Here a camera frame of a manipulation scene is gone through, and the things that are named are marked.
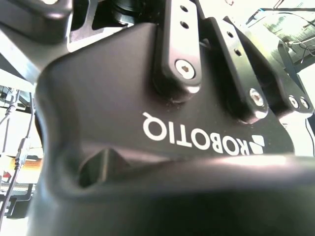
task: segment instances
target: bolt head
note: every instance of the bolt head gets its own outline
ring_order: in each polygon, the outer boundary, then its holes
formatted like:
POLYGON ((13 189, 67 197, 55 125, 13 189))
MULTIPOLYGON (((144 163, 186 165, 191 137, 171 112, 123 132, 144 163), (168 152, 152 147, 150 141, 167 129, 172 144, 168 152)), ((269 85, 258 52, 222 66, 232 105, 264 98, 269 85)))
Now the bolt head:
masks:
POLYGON ((250 89, 250 97, 259 107, 262 107, 265 104, 264 99, 262 98, 260 93, 257 92, 257 90, 255 90, 254 88, 250 89))
POLYGON ((300 97, 300 101, 301 101, 302 105, 303 105, 306 109, 309 109, 309 108, 310 108, 310 105, 309 105, 309 103, 305 100, 305 98, 300 97))
POLYGON ((292 95, 289 96, 289 100, 294 108, 299 108, 299 103, 292 95))
POLYGON ((177 71, 187 80, 190 80, 195 76, 193 66, 185 60, 177 60, 175 62, 175 67, 177 71))

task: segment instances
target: logo symbol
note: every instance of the logo symbol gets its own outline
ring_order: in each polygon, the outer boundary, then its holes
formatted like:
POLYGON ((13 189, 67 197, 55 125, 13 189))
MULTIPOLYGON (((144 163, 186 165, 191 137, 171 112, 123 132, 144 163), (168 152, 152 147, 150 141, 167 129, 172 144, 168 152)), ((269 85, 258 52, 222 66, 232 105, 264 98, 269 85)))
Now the logo symbol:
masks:
POLYGON ((263 154, 264 151, 262 147, 265 146, 264 137, 262 137, 261 135, 252 135, 252 140, 254 142, 250 142, 250 146, 253 154, 263 154))

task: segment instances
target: robotiq logo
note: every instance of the robotiq logo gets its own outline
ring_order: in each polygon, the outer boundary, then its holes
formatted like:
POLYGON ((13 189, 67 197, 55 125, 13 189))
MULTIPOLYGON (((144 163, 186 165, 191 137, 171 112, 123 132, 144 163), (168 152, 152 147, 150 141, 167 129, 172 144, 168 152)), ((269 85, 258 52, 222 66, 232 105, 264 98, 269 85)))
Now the robotiq logo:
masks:
POLYGON ((246 140, 234 139, 230 136, 221 137, 218 133, 206 133, 204 130, 196 128, 190 133, 191 142, 187 140, 186 127, 180 125, 180 138, 175 139, 174 123, 169 121, 166 125, 162 120, 151 116, 150 114, 144 112, 143 115, 146 117, 143 122, 144 133, 154 141, 162 141, 167 136, 171 144, 185 146, 191 148, 193 145, 200 150, 208 150, 212 148, 217 153, 224 153, 224 151, 232 156, 236 155, 249 155, 251 148, 251 153, 253 154, 263 154, 263 148, 265 146, 264 138, 261 135, 252 135, 252 141, 247 142, 246 140), (150 124, 158 125, 159 132, 157 134, 150 130, 150 124))

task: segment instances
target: cable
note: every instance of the cable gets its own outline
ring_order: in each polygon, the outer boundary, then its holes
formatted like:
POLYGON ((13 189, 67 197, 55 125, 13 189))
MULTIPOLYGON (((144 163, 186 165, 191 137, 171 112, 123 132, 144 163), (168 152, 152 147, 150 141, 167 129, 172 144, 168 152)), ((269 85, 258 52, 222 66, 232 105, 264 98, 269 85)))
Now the cable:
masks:
MULTIPOLYGON (((13 104, 13 102, 14 102, 14 96, 11 97, 9 107, 10 107, 10 105, 13 104)), ((5 153, 6 141, 7 141, 7 137, 8 137, 8 131, 9 131, 9 125, 10 125, 10 118, 8 118, 6 121, 6 129, 5 129, 4 141, 3 141, 3 147, 2 147, 2 154, 5 153)))
POLYGON ((18 102, 20 99, 20 91, 17 90, 17 94, 15 96, 15 100, 12 104, 9 105, 9 107, 6 109, 4 118, 0 121, 0 126, 3 122, 5 122, 7 119, 9 119, 10 115, 16 110, 18 106, 18 102))
POLYGON ((309 38, 309 39, 307 39, 307 40, 303 40, 303 41, 291 43, 291 45, 304 44, 304 43, 307 43, 307 42, 309 42, 309 41, 311 41, 311 40, 313 40, 313 39, 315 39, 315 36, 313 36, 313 37, 311 37, 311 38, 309 38))
POLYGON ((311 47, 311 46, 315 47, 315 45, 309 45, 309 46, 306 46, 305 48, 301 47, 301 48, 304 49, 303 56, 302 56, 302 59, 301 59, 301 64, 302 64, 303 61, 304 61, 304 57, 305 57, 305 52, 306 52, 306 50, 309 51, 310 55, 312 55, 313 57, 315 57, 315 55, 314 55, 314 54, 310 51, 310 49, 309 49, 309 47, 311 47))
POLYGON ((254 22, 252 25, 248 26, 248 28, 250 28, 250 27, 256 25, 259 21, 265 19, 265 18, 268 17, 268 16, 278 15, 278 14, 293 15, 293 16, 300 17, 301 19, 303 19, 303 20, 305 20, 307 23, 309 23, 311 26, 315 27, 315 24, 314 24, 313 22, 310 22, 310 21, 306 20, 304 17, 299 16, 299 15, 297 15, 297 14, 294 14, 294 13, 291 13, 291 12, 276 12, 276 13, 269 14, 269 15, 267 15, 267 16, 264 16, 263 18, 261 18, 261 19, 259 19, 258 21, 254 22))
POLYGON ((6 193, 5 197, 4 197, 4 200, 3 200, 3 203, 2 203, 2 206, 1 206, 1 210, 0 210, 0 231, 1 231, 3 218, 4 218, 4 215, 5 215, 5 210, 6 210, 6 207, 7 207, 8 203, 9 203, 9 200, 10 200, 10 197, 11 197, 11 194, 12 194, 12 191, 13 191, 13 187, 14 187, 15 181, 16 181, 16 179, 18 177, 19 171, 20 171, 20 169, 16 169, 14 171, 13 178, 11 180, 11 183, 9 185, 8 191, 7 191, 7 193, 6 193))
POLYGON ((309 135, 310 135, 310 137, 311 137, 311 140, 312 140, 312 145, 313 145, 313 156, 315 156, 315 145, 314 145, 314 140, 313 140, 313 137, 312 137, 312 135, 311 135, 311 133, 310 133, 310 131, 309 131, 309 128, 308 128, 308 126, 307 126, 307 119, 305 119, 305 126, 306 126, 306 130, 307 130, 308 134, 309 134, 309 135))
POLYGON ((311 46, 314 46, 314 47, 315 47, 315 45, 309 45, 309 46, 306 46, 306 44, 305 44, 305 43, 302 43, 302 44, 299 44, 299 47, 300 47, 300 48, 302 48, 302 49, 305 49, 305 48, 304 48, 304 47, 302 47, 301 45, 304 45, 304 46, 305 46, 305 47, 307 47, 307 48, 308 48, 308 47, 311 47, 311 46))
POLYGON ((33 119, 34 119, 34 103, 33 103, 32 93, 30 93, 30 99, 31 99, 30 100, 31 119, 30 119, 30 123, 29 123, 29 128, 28 128, 28 131, 27 131, 27 134, 26 134, 25 138, 23 138, 21 140, 21 142, 20 142, 20 146, 18 148, 18 153, 16 154, 16 157, 15 157, 14 175, 13 175, 13 178, 12 178, 12 180, 10 182, 9 189, 8 189, 6 195, 5 195, 5 198, 4 198, 2 206, 1 206, 1 210, 0 210, 0 231, 1 231, 3 218, 4 218, 4 215, 5 215, 5 210, 6 210, 6 207, 7 207, 8 203, 9 203, 9 200, 10 200, 10 197, 11 197, 11 194, 12 194, 12 191, 13 191, 13 187, 14 187, 14 184, 16 182, 18 173, 19 173, 20 169, 24 166, 24 164, 26 162, 26 158, 27 158, 29 150, 30 150, 30 147, 31 147, 30 131, 31 131, 31 127, 32 127, 33 119))
POLYGON ((279 0, 275 5, 274 5, 274 9, 277 9, 282 3, 284 2, 284 0, 279 0))
POLYGON ((30 107, 31 107, 31 120, 30 120, 28 132, 26 133, 26 138, 30 137, 31 127, 32 127, 32 123, 33 123, 34 115, 35 115, 33 97, 32 97, 31 92, 30 92, 30 107))

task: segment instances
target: screw hole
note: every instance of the screw hole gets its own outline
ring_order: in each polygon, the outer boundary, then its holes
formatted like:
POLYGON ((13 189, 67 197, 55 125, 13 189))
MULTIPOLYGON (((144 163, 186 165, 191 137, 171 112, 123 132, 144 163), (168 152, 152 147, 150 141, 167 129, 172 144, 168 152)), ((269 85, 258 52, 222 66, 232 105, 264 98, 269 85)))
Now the screw hole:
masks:
POLYGON ((181 21, 181 25, 182 25, 182 27, 189 29, 189 26, 186 24, 186 22, 181 21))
POLYGON ((234 49, 234 52, 236 55, 238 55, 239 57, 242 56, 241 52, 238 49, 234 49))
POLYGON ((182 9, 184 12, 188 12, 188 9, 185 8, 184 6, 181 6, 181 9, 182 9))
POLYGON ((227 35, 230 36, 231 38, 234 38, 234 35, 231 32, 227 32, 227 35))

